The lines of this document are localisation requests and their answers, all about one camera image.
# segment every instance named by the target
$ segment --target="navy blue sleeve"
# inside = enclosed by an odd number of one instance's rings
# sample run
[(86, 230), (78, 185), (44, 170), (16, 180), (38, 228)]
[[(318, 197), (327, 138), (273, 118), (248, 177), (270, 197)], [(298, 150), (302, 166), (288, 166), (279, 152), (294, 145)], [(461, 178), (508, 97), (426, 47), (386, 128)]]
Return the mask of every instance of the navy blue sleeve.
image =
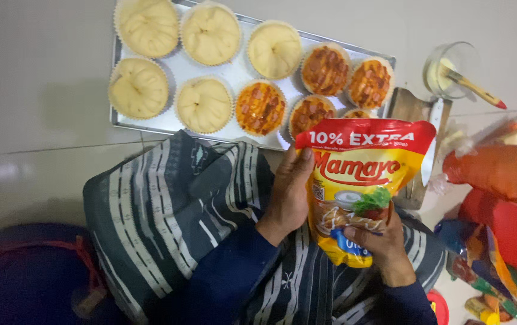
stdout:
[(421, 284), (415, 281), (407, 287), (384, 286), (378, 311), (392, 324), (437, 325), (437, 318), (431, 309)]
[(165, 305), (174, 310), (164, 314), (172, 323), (232, 323), (277, 251), (255, 227), (239, 228), (200, 260), (187, 286), (168, 297)]

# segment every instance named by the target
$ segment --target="mamayo logo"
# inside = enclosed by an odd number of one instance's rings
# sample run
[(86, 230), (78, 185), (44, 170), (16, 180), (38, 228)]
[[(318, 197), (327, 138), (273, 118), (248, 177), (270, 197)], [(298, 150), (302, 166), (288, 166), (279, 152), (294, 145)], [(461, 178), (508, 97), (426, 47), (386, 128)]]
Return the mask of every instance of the mamayo logo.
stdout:
[[(350, 161), (331, 159), (330, 152), (317, 151), (314, 154), (314, 167), (319, 169), (321, 176), (335, 183), (371, 186), (389, 183), (389, 178), (380, 178), (383, 172), (393, 174), (401, 168), (397, 160), (388, 161)], [(342, 175), (353, 175), (354, 181), (346, 181)]]

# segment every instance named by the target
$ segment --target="paper muffin cup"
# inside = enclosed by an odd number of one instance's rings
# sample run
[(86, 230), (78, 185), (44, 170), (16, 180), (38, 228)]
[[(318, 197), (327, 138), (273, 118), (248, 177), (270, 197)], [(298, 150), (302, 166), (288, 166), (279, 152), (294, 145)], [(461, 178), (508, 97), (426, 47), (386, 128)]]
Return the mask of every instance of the paper muffin cup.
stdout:
[[(238, 27), (238, 34), (239, 34), (239, 38), (238, 38), (238, 47), (237, 49), (234, 51), (233, 55), (224, 60), (223, 62), (221, 63), (217, 63), (217, 64), (208, 64), (208, 63), (203, 63), (203, 62), (200, 62), (198, 61), (197, 59), (194, 58), (194, 56), (190, 53), (190, 51), (188, 50), (188, 48), (186, 48), (186, 46), (184, 45), (184, 33), (183, 33), (183, 30), (184, 30), (184, 25), (188, 22), (188, 20), (190, 19), (190, 17), (192, 17), (192, 15), (194, 14), (195, 11), (199, 10), (199, 9), (204, 9), (204, 8), (220, 8), (224, 11), (226, 11), (227, 13), (229, 13), (233, 19), (237, 22), (237, 27)], [(225, 63), (228, 63), (230, 62), (234, 57), (237, 56), (237, 54), (239, 53), (240, 51), (240, 48), (242, 47), (242, 41), (243, 41), (243, 35), (242, 35), (242, 29), (240, 28), (240, 24), (238, 22), (238, 18), (237, 18), (237, 15), (227, 6), (223, 5), (223, 4), (219, 4), (218, 2), (214, 2), (212, 0), (206, 0), (204, 2), (201, 2), (200, 4), (197, 4), (195, 6), (193, 6), (192, 8), (190, 8), (181, 18), (180, 20), (180, 23), (179, 23), (179, 30), (178, 30), (178, 36), (179, 36), (179, 40), (182, 42), (182, 47), (184, 48), (184, 52), (186, 53), (186, 56), (194, 63), (198, 64), (198, 65), (202, 65), (204, 67), (215, 67), (217, 65), (221, 65), (221, 64), (225, 64)]]
[[(365, 63), (367, 61), (373, 61), (373, 60), (380, 62), (384, 67), (387, 68), (387, 73), (391, 76), (391, 80), (389, 81), (389, 90), (387, 90), (387, 94), (385, 95), (385, 99), (383, 100), (383, 102), (381, 102), (381, 105), (379, 105), (377, 107), (359, 107), (359, 105), (351, 98), (351, 93), (349, 92), (349, 86), (351, 85), (351, 81), (353, 80), (353, 75), (355, 74), (355, 72), (357, 70), (359, 70), (359, 68), (361, 68), (363, 63)], [(356, 62), (353, 69), (351, 69), (349, 71), (349, 76), (347, 78), (348, 78), (347, 85), (345, 85), (345, 95), (346, 95), (345, 97), (347, 97), (347, 100), (349, 100), (349, 102), (351, 102), (351, 104), (355, 105), (358, 108), (362, 108), (362, 109), (379, 108), (391, 99), (391, 96), (393, 95), (393, 91), (395, 90), (395, 72), (393, 71), (393, 68), (391, 67), (391, 63), (389, 63), (384, 58), (368, 57), (368, 58), (365, 58), (363, 60)]]
[(289, 133), (289, 136), (291, 137), (292, 140), (296, 141), (296, 139), (293, 137), (293, 126), (291, 124), (292, 120), (293, 120), (293, 115), (297, 112), (297, 109), (299, 107), (301, 107), (302, 103), (305, 101), (305, 100), (308, 100), (310, 98), (318, 98), (320, 99), (322, 102), (324, 102), (325, 104), (327, 104), (331, 110), (335, 113), (334, 117), (337, 117), (337, 112), (336, 112), (336, 108), (335, 106), (333, 105), (333, 103), (327, 99), (327, 97), (323, 96), (323, 95), (307, 95), (305, 97), (303, 97), (301, 100), (299, 100), (295, 106), (293, 107), (293, 110), (291, 111), (291, 114), (289, 115), (289, 127), (287, 128), (287, 132)]
[[(180, 19), (179, 19), (178, 11), (176, 11), (176, 7), (172, 3), (172, 1), (170, 1), (170, 0), (161, 0), (161, 1), (168, 1), (170, 3), (172, 10), (174, 11), (174, 15), (176, 16), (176, 21), (179, 23)], [(169, 55), (178, 46), (178, 41), (180, 39), (180, 24), (177, 26), (178, 30), (179, 30), (178, 31), (179, 35), (178, 35), (178, 38), (176, 39), (176, 44), (170, 49), (170, 51), (168, 51), (168, 53), (166, 53), (164, 55), (151, 56), (151, 55), (146, 55), (146, 54), (140, 53), (140, 51), (137, 51), (136, 49), (134, 49), (133, 47), (128, 45), (128, 43), (126, 43), (126, 41), (122, 37), (122, 33), (120, 32), (120, 25), (122, 24), (122, 22), (120, 21), (120, 14), (122, 13), (121, 12), (122, 8), (124, 8), (125, 6), (134, 5), (137, 2), (138, 2), (138, 0), (118, 0), (116, 2), (116, 6), (114, 7), (114, 29), (116, 30), (116, 34), (118, 35), (118, 38), (122, 42), (122, 45), (125, 45), (127, 48), (129, 48), (132, 52), (136, 53), (137, 55), (140, 55), (140, 56), (143, 56), (146, 58), (151, 58), (151, 59), (163, 58), (166, 55)]]
[[(147, 61), (148, 63), (151, 63), (151, 64), (154, 64), (154, 66), (156, 68), (158, 68), (162, 74), (164, 75), (164, 78), (166, 79), (166, 89), (168, 91), (168, 95), (167, 95), (167, 98), (166, 98), (166, 101), (164, 102), (164, 105), (160, 108), (160, 112), (158, 114), (155, 114), (153, 115), (152, 117), (137, 117), (137, 116), (130, 116), (128, 114), (124, 114), (122, 113), (121, 111), (119, 111), (118, 109), (116, 109), (117, 106), (119, 106), (111, 92), (111, 88), (112, 88), (112, 85), (114, 85), (114, 83), (120, 78), (120, 72), (118, 71), (118, 69), (120, 68), (120, 63), (126, 59), (139, 59), (139, 60), (144, 60), (144, 61)], [(151, 59), (148, 59), (148, 58), (145, 58), (143, 56), (140, 56), (140, 55), (131, 55), (129, 57), (125, 57), (124, 59), (118, 61), (118, 63), (116, 64), (116, 66), (114, 67), (114, 69), (112, 69), (112, 74), (110, 75), (110, 82), (108, 84), (108, 100), (110, 101), (110, 105), (112, 107), (114, 107), (114, 109), (118, 112), (118, 114), (122, 115), (122, 116), (125, 116), (126, 118), (128, 119), (131, 119), (131, 120), (135, 120), (135, 121), (141, 121), (141, 120), (150, 120), (150, 119), (153, 119), (155, 118), (156, 116), (164, 113), (166, 110), (164, 109), (166, 107), (166, 105), (168, 104), (168, 100), (170, 98), (170, 90), (168, 88), (168, 76), (166, 75), (166, 73), (164, 72), (164, 70), (162, 70), (162, 68), (156, 64), (156, 62), (154, 62), (153, 60)]]
[[(178, 100), (180, 99), (180, 96), (181, 96), (181, 93), (182, 93), (182, 90), (184, 89), (184, 87), (187, 86), (187, 85), (193, 85), (193, 84), (201, 82), (203, 80), (214, 80), (214, 81), (219, 82), (224, 87), (224, 89), (226, 90), (226, 93), (228, 95), (228, 100), (230, 101), (230, 114), (229, 114), (228, 118), (226, 119), (226, 121), (224, 122), (223, 125), (221, 125), (218, 129), (216, 129), (216, 130), (214, 130), (212, 132), (201, 132), (201, 131), (197, 131), (195, 129), (192, 129), (188, 125), (188, 123), (186, 123), (182, 119), (182, 116), (178, 112)], [(213, 133), (217, 133), (218, 131), (223, 129), (228, 124), (228, 122), (230, 122), (230, 120), (233, 118), (233, 115), (234, 115), (234, 100), (233, 100), (233, 91), (227, 85), (228, 85), (228, 83), (225, 80), (223, 80), (222, 78), (219, 78), (217, 76), (214, 76), (214, 75), (208, 75), (208, 76), (192, 78), (192, 79), (189, 79), (189, 80), (187, 80), (187, 81), (182, 83), (182, 85), (180, 86), (180, 88), (178, 88), (178, 91), (176, 92), (176, 96), (174, 96), (174, 101), (172, 103), (172, 106), (174, 107), (174, 114), (176, 115), (176, 118), (181, 122), (181, 124), (185, 127), (185, 129), (188, 129), (189, 131), (195, 132), (195, 133), (198, 133), (198, 134), (213, 134)]]
[(299, 59), (297, 60), (295, 65), (291, 68), (291, 70), (289, 70), (286, 75), (284, 75), (284, 76), (282, 76), (280, 78), (271, 78), (271, 77), (265, 76), (262, 73), (260, 73), (255, 68), (255, 65), (253, 64), (253, 61), (250, 59), (250, 55), (249, 55), (250, 41), (252, 40), (253, 35), (255, 34), (255, 32), (257, 32), (262, 27), (269, 26), (269, 25), (283, 25), (283, 26), (286, 26), (286, 27), (290, 28), (297, 35), (299, 44), (301, 44), (301, 35), (299, 35), (298, 31), (293, 26), (291, 26), (289, 23), (285, 23), (284, 21), (280, 21), (280, 20), (265, 20), (262, 23), (256, 25), (253, 28), (253, 30), (250, 32), (249, 40), (246, 43), (246, 57), (247, 57), (248, 61), (250, 62), (250, 65), (255, 70), (255, 72), (258, 73), (263, 79), (267, 79), (267, 80), (282, 80), (284, 78), (290, 77), (293, 73), (295, 73), (295, 71), (297, 71), (298, 67), (301, 65), (302, 54), (299, 55)]
[[(255, 132), (252, 132), (248, 129), (243, 129), (242, 126), (240, 125), (240, 122), (238, 121), (238, 116), (237, 116), (237, 106), (238, 106), (238, 97), (240, 97), (240, 93), (242, 93), (242, 91), (244, 89), (246, 89), (247, 87), (250, 87), (251, 85), (254, 85), (256, 83), (265, 83), (267, 85), (271, 85), (273, 86), (273, 88), (278, 92), (279, 94), (279, 98), (281, 100), (284, 101), (284, 111), (282, 112), (282, 120), (280, 121), (279, 125), (277, 125), (274, 129), (270, 130), (267, 134), (259, 134), (259, 133), (255, 133)], [(258, 138), (261, 138), (261, 137), (266, 137), (268, 134), (271, 134), (273, 132), (277, 132), (278, 130), (281, 129), (281, 127), (284, 125), (285, 123), (285, 118), (288, 114), (288, 109), (289, 109), (289, 103), (287, 102), (286, 100), (286, 97), (284, 96), (284, 93), (282, 90), (280, 90), (279, 86), (277, 86), (274, 82), (270, 81), (270, 80), (267, 80), (267, 79), (253, 79), (251, 81), (249, 81), (246, 85), (244, 85), (244, 87), (242, 87), (240, 89), (240, 92), (234, 102), (234, 116), (237, 120), (237, 124), (238, 126), (240, 127), (241, 130), (245, 131), (245, 133), (247, 133), (248, 135), (251, 135), (253, 137), (258, 137)]]
[[(335, 42), (322, 42), (322, 43), (319, 43), (319, 44), (316, 44), (314, 46), (312, 46), (309, 51), (307, 51), (307, 53), (303, 56), (302, 58), (302, 61), (301, 61), (301, 80), (302, 80), (302, 84), (305, 86), (305, 88), (307, 89), (308, 92), (312, 93), (312, 94), (316, 94), (312, 88), (307, 85), (307, 83), (305, 82), (305, 79), (303, 79), (302, 77), (302, 71), (305, 70), (305, 64), (306, 64), (306, 60), (313, 54), (313, 52), (317, 49), (317, 48), (323, 48), (324, 46), (327, 46), (328, 48), (332, 49), (332, 50), (336, 50), (338, 51), (342, 58), (345, 60), (345, 63), (347, 63), (347, 67), (349, 67), (347, 69), (347, 84), (349, 83), (349, 70), (351, 68), (351, 65), (353, 64), (351, 62), (351, 58), (349, 57), (349, 53), (347, 53), (347, 51), (345, 51), (345, 49), (335, 43)], [(338, 94), (342, 93), (343, 92), (343, 89), (344, 87), (340, 88), (335, 94), (329, 94), (329, 95), (326, 95), (326, 96), (337, 96)]]
[[(369, 117), (345, 117), (345, 115), (347, 115), (349, 113), (353, 113), (353, 112), (365, 112), (365, 113), (369, 114)], [(341, 115), (341, 118), (342, 119), (357, 119), (357, 118), (359, 118), (359, 119), (378, 119), (379, 116), (377, 115), (376, 109), (354, 108), (354, 109), (349, 109), (348, 111), (343, 113)]]

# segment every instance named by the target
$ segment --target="white tile floor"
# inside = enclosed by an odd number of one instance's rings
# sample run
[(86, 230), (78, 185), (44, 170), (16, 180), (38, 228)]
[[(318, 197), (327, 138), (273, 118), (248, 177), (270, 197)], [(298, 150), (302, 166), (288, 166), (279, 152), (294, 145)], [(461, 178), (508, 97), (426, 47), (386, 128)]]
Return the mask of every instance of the white tile floor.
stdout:
[[(422, 99), (429, 98), (421, 69), (431, 49), (469, 41), (484, 59), (473, 79), (500, 95), (509, 111), (460, 100), (451, 121), (474, 134), (517, 115), (517, 1), (222, 2), (241, 14), (286, 20), (304, 31), (395, 55), (397, 85)], [(164, 138), (108, 122), (114, 4), (0, 0), (0, 228), (30, 221), (84, 224), (84, 182), (139, 153), (143, 140)], [(280, 153), (265, 155), (275, 168)], [(443, 197), (428, 193), (419, 211), (424, 223), (433, 227), (468, 190), (458, 186)], [(450, 282), (446, 272), (436, 288), (450, 305), (450, 324), (463, 324), (468, 317), (463, 303), (476, 292)]]

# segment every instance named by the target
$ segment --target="striped cloth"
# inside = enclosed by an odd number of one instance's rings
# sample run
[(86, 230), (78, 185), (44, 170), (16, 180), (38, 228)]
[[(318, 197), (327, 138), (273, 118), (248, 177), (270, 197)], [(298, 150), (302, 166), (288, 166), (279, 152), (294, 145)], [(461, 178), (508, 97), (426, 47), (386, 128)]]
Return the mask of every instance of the striped cloth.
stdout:
[[(256, 147), (207, 147), (183, 131), (89, 180), (83, 192), (88, 228), (119, 307), (147, 323), (204, 255), (261, 218), (273, 180)], [(399, 213), (409, 259), (428, 290), (444, 266), (443, 247), (427, 227)], [(373, 267), (334, 266), (305, 224), (283, 241), (238, 322), (364, 323), (379, 285)]]

